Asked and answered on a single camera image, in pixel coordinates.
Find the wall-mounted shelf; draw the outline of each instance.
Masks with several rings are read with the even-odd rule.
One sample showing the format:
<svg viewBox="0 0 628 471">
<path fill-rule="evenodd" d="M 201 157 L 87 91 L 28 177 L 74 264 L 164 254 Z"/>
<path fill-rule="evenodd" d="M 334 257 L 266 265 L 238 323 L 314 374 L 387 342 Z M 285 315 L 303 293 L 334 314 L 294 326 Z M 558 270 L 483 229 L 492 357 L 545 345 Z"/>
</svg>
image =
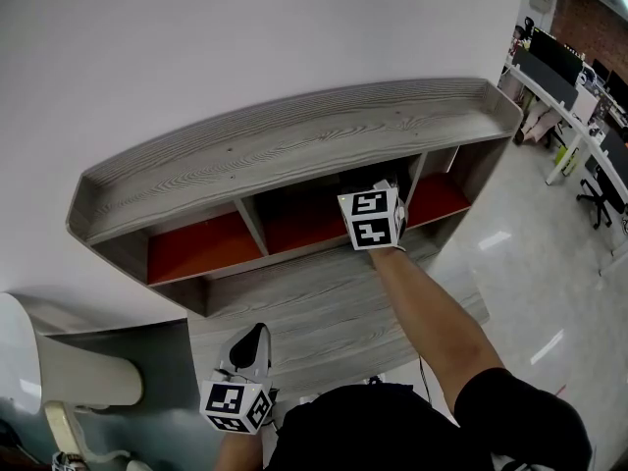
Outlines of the wall-mounted shelf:
<svg viewBox="0 0 628 471">
<path fill-rule="evenodd" d="M 348 242 L 336 200 L 347 184 L 393 173 L 408 227 L 443 245 L 520 119 L 479 78 L 356 85 L 248 107 L 83 173 L 68 229 L 206 315 L 212 281 Z"/>
</svg>

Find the computer monitor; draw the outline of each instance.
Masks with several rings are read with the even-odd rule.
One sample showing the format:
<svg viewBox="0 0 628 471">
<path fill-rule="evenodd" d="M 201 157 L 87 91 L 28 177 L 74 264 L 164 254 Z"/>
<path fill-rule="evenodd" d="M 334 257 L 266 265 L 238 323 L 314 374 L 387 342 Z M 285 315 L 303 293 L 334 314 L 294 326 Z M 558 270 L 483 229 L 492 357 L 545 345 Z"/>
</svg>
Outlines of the computer monitor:
<svg viewBox="0 0 628 471">
<path fill-rule="evenodd" d="M 536 27 L 530 42 L 530 53 L 557 72 L 570 85 L 576 84 L 578 75 L 582 72 L 582 60 Z"/>
<path fill-rule="evenodd" d="M 597 59 L 593 60 L 593 69 L 596 71 L 596 74 L 598 74 L 598 77 L 600 77 L 600 79 L 604 82 L 608 80 L 608 74 L 610 74 L 610 71 Z"/>
<path fill-rule="evenodd" d="M 628 112 L 628 85 L 616 72 L 610 72 L 606 82 L 606 92 L 625 112 Z"/>
</svg>

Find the red brick wall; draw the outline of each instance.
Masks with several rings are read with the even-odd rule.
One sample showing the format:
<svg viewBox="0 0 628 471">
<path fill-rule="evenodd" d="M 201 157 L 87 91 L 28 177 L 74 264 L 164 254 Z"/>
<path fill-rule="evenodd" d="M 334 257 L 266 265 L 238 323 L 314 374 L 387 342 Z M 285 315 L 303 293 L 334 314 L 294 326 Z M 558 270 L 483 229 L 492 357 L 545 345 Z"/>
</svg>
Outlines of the red brick wall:
<svg viewBox="0 0 628 471">
<path fill-rule="evenodd" d="M 557 0 L 551 34 L 628 81 L 628 23 L 599 0 Z"/>
</svg>

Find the white desk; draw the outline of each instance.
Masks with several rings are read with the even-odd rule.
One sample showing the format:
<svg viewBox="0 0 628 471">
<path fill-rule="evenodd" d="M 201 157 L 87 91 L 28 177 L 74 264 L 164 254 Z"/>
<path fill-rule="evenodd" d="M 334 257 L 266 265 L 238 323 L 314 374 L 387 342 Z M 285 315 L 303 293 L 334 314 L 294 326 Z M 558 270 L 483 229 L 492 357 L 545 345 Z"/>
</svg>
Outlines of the white desk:
<svg viewBox="0 0 628 471">
<path fill-rule="evenodd" d="M 612 184 L 615 186 L 617 192 L 619 192 L 619 195 L 621 195 L 623 201 L 625 203 L 628 203 L 628 187 L 626 186 L 626 183 L 624 183 L 624 181 L 619 177 L 610 160 L 608 160 L 608 158 L 602 153 L 602 149 L 598 145 L 597 141 L 589 136 L 589 129 L 586 128 L 584 124 L 582 124 L 578 119 L 574 118 L 573 115 L 568 110 L 566 110 L 561 103 L 558 103 L 558 101 L 556 101 L 556 99 L 552 97 L 547 91 L 545 91 L 540 85 L 538 85 L 535 81 L 533 81 L 523 72 L 521 72 L 518 68 L 512 66 L 509 61 L 506 63 L 506 66 L 509 68 L 508 75 L 512 75 L 514 78 L 523 83 L 528 89 L 530 89 L 537 96 L 539 96 L 539 99 L 541 101 L 556 110 L 556 112 L 558 112 L 560 116 L 565 121 L 567 121 L 567 123 L 575 130 L 576 137 L 574 137 L 562 159 L 560 159 L 560 162 L 558 162 L 556 167 L 553 168 L 551 173 L 549 173 L 549 176 L 546 178 L 546 183 L 552 184 L 552 182 L 558 176 L 558 173 L 560 173 L 560 170 L 567 166 L 569 159 L 576 151 L 576 148 L 578 148 L 578 146 L 582 143 L 586 147 L 586 153 L 590 153 L 591 155 L 593 155 L 593 157 L 596 159 L 600 167 L 604 170 L 608 178 L 612 181 Z M 588 158 L 588 155 L 585 155 L 584 153 L 585 152 L 583 152 L 583 155 L 580 158 L 580 161 L 582 162 L 584 162 Z M 617 251 L 624 251 L 624 249 L 626 248 L 626 244 L 628 244 L 628 241 L 624 242 L 624 244 L 622 244 L 618 249 L 611 250 L 611 255 L 613 255 L 614 257 Z M 606 273 L 614 270 L 618 265 L 626 261 L 628 261 L 628 249 L 625 249 L 625 252 L 623 252 L 623 254 L 621 254 L 619 257 L 615 258 L 609 265 L 600 269 L 600 275 L 605 275 Z"/>
</svg>

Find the office chair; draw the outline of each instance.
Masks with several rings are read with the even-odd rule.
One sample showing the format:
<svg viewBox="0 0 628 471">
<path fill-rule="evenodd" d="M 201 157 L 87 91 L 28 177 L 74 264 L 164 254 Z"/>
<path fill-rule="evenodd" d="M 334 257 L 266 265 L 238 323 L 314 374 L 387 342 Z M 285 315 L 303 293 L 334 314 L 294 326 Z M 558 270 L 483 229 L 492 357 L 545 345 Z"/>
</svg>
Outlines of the office chair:
<svg viewBox="0 0 628 471">
<path fill-rule="evenodd" d="M 580 180 L 580 185 L 586 185 L 587 188 L 591 191 L 592 195 L 584 195 L 578 194 L 576 196 L 576 200 L 585 199 L 593 202 L 596 206 L 598 206 L 598 221 L 593 225 L 594 229 L 598 229 L 600 227 L 600 223 L 602 222 L 602 213 L 606 216 L 608 221 L 606 222 L 606 226 L 610 227 L 612 225 L 612 221 L 610 220 L 610 216 L 608 216 L 608 210 L 604 205 L 605 202 L 608 202 L 617 213 L 620 215 L 623 214 L 626 209 L 626 205 L 624 204 L 621 195 L 617 192 L 612 181 L 608 178 L 606 173 L 598 166 L 598 185 L 602 190 L 602 195 L 599 195 L 595 189 L 591 186 L 589 182 L 586 180 Z"/>
</svg>

